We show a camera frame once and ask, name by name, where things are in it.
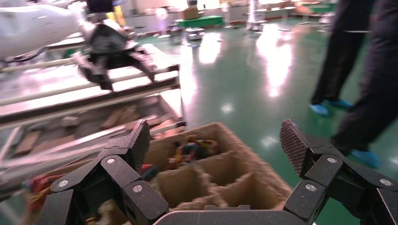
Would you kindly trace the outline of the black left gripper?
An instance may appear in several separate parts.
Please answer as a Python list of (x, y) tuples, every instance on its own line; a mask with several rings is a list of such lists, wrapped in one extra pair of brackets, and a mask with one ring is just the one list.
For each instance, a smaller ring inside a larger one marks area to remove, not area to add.
[(146, 49), (138, 49), (130, 34), (122, 28), (106, 24), (88, 24), (89, 55), (74, 53), (78, 71), (102, 90), (113, 91), (107, 67), (133, 66), (155, 82), (156, 66)]

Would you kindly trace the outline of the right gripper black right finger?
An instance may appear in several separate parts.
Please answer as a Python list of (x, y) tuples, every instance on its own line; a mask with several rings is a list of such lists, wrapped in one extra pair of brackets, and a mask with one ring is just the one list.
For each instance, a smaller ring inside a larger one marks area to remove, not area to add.
[(284, 210), (311, 225), (329, 199), (339, 201), (363, 225), (398, 222), (398, 184), (346, 158), (331, 143), (304, 134), (292, 120), (280, 130), (284, 153), (301, 178)]

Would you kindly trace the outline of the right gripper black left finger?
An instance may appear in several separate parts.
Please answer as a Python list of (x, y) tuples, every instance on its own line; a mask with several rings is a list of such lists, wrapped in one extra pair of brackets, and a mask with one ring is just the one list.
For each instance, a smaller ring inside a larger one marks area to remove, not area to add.
[(134, 225), (152, 225), (167, 214), (168, 203), (138, 173), (149, 146), (149, 124), (140, 120), (130, 134), (109, 141), (94, 160), (56, 180), (50, 223), (85, 225), (108, 200)]

